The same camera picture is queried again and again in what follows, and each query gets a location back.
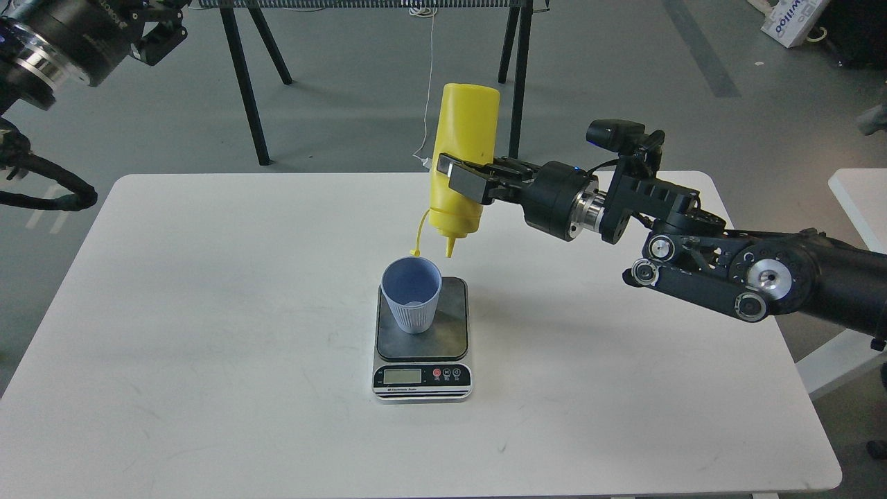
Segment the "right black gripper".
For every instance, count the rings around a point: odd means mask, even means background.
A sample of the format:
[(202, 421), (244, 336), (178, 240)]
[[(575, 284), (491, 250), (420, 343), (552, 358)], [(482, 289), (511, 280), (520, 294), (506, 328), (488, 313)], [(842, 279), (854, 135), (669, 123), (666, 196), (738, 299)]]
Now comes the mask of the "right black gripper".
[(563, 162), (549, 161), (540, 167), (507, 156), (478, 164), (438, 155), (435, 170), (446, 175), (450, 189), (473, 202), (518, 202), (530, 227), (566, 241), (574, 240), (581, 231), (572, 228), (577, 203), (598, 184), (595, 174)]

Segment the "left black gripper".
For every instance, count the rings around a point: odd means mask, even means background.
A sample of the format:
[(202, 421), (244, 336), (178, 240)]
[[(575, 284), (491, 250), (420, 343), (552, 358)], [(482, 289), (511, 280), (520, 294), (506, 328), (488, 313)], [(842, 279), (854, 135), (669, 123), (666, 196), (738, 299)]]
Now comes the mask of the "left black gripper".
[(188, 1), (26, 1), (14, 20), (39, 35), (85, 73), (107, 79), (133, 45), (133, 58), (155, 66), (187, 38)]

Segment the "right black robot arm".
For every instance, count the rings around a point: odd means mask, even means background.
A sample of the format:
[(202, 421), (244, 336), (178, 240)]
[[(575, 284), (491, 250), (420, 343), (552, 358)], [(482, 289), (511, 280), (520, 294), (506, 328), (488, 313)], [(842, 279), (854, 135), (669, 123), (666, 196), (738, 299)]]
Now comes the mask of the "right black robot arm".
[(871, 335), (883, 351), (886, 259), (814, 228), (798, 233), (726, 228), (701, 208), (696, 189), (658, 179), (665, 133), (641, 123), (598, 119), (592, 145), (615, 152), (614, 173), (601, 190), (593, 170), (509, 157), (478, 164), (440, 154), (447, 187), (468, 199), (516, 203), (537, 230), (571, 241), (583, 229), (617, 243), (631, 218), (649, 230), (641, 257), (624, 281), (652, 288), (722, 315), (759, 322), (804, 313)]

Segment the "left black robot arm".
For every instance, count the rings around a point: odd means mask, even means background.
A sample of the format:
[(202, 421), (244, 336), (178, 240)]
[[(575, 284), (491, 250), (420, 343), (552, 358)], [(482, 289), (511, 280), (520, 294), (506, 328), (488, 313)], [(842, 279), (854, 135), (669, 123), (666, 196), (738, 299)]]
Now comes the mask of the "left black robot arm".
[(64, 189), (57, 197), (2, 192), (2, 203), (36, 211), (84, 211), (94, 186), (38, 154), (14, 108), (49, 110), (69, 81), (98, 87), (133, 58), (155, 66), (188, 35), (189, 1), (22, 1), (2, 15), (2, 179), (38, 175)]

